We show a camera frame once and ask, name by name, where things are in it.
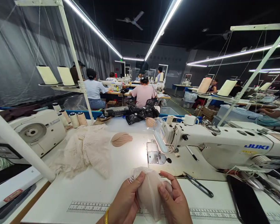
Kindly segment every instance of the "black ceiling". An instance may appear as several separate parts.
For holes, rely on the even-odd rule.
[[[102,32],[115,40],[151,43],[170,4],[170,0],[79,0]],[[131,20],[144,11],[138,20],[143,31],[131,23],[116,19]],[[226,40],[222,36],[208,36],[230,30],[230,26],[248,24],[280,23],[280,1],[263,0],[183,0],[160,38],[159,44],[221,51]],[[233,32],[228,52],[243,47],[256,46],[261,31]],[[280,31],[262,33],[259,45],[274,42]]]

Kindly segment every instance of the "gold bracelet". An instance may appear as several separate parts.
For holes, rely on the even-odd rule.
[[[104,224],[108,224],[108,212],[109,212],[109,208],[107,209],[107,211],[105,213]]]

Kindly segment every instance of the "measuring tape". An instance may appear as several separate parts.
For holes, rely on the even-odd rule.
[[[110,202],[72,201],[67,212],[103,215],[111,204],[112,203]],[[230,221],[240,223],[234,209],[189,207],[189,210],[192,219]],[[266,212],[266,215],[270,223],[280,224],[280,213]],[[137,213],[137,216],[152,217],[146,209],[140,209]],[[163,210],[161,211],[161,217],[166,217]]]

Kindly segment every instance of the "scissors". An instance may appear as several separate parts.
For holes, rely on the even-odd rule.
[[[214,194],[210,190],[208,190],[206,187],[204,187],[201,183],[199,183],[196,179],[191,177],[191,175],[187,174],[185,171],[184,171],[184,173],[185,173],[184,177],[188,181],[190,181],[192,184],[194,184],[196,187],[198,187],[203,193],[205,193],[210,198],[214,197]]]

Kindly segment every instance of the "hand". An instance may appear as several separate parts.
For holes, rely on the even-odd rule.
[[[177,179],[165,171],[161,171],[161,175],[171,181],[173,188],[171,197],[163,184],[158,186],[168,223],[193,224],[186,197]]]
[[[145,174],[141,172],[139,176],[130,183],[129,180],[125,180],[114,201],[112,202],[109,213],[108,223],[133,223],[137,212],[139,210],[139,203],[136,197],[136,192],[144,181]]]

